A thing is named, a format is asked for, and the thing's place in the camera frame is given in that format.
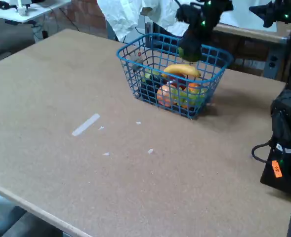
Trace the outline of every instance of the cardboard surface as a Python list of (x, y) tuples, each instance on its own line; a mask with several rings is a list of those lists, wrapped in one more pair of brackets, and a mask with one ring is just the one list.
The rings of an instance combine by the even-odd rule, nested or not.
[(277, 22), (277, 32), (249, 30), (226, 24), (218, 24), (214, 30), (272, 43), (286, 44), (291, 36), (291, 23), (285, 24), (284, 22)]
[(286, 236), (250, 158), (284, 84), (227, 70), (191, 121), (133, 98), (121, 45), (66, 30), (0, 61), (0, 194), (73, 236)]

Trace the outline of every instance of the orange label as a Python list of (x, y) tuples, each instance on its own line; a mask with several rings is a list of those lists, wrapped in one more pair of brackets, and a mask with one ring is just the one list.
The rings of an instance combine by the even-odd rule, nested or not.
[(282, 171), (280, 170), (279, 164), (276, 160), (272, 161), (273, 170), (276, 178), (280, 178), (283, 176)]

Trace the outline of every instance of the white paper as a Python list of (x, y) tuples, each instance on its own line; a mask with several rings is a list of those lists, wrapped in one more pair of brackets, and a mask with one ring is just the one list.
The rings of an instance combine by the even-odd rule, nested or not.
[(233, 0), (233, 11), (224, 12), (220, 22), (251, 30), (276, 32), (276, 22), (269, 28), (263, 27), (264, 21), (249, 10), (250, 6), (265, 5), (270, 0)]
[[(179, 0), (180, 4), (189, 4), (195, 0)], [(264, 5), (270, 0), (233, 0), (234, 10), (224, 12), (221, 23), (252, 30), (276, 32), (274, 23), (270, 28), (263, 27), (263, 20), (249, 11), (250, 6)], [(107, 21), (120, 41), (138, 25), (142, 8), (150, 7), (148, 17), (159, 26), (176, 36), (182, 36), (188, 24), (177, 22), (179, 8), (174, 0), (97, 0)]]

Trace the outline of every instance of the banana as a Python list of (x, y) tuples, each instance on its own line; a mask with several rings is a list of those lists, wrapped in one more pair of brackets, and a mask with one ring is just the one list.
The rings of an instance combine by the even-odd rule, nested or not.
[(200, 72), (193, 66), (187, 65), (187, 64), (173, 64), (169, 65), (167, 68), (164, 69), (165, 73), (170, 74), (184, 74), (189, 75), (193, 77), (200, 77)]

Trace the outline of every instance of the desk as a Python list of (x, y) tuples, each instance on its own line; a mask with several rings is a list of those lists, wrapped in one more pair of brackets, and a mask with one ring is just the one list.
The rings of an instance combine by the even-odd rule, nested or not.
[(15, 21), (19, 23), (28, 23), (31, 20), (35, 21), (32, 30), (34, 32), (35, 42), (38, 42), (42, 38), (42, 23), (39, 22), (39, 18), (54, 9), (66, 6), (70, 4), (72, 0), (46, 0), (41, 3), (33, 3), (28, 8), (27, 15), (21, 16), (15, 8), (8, 10), (0, 9), (0, 18), (4, 20)]
[(74, 237), (286, 236), (250, 158), (284, 84), (227, 70), (191, 121), (133, 98), (122, 45), (65, 30), (0, 61), (0, 194)]

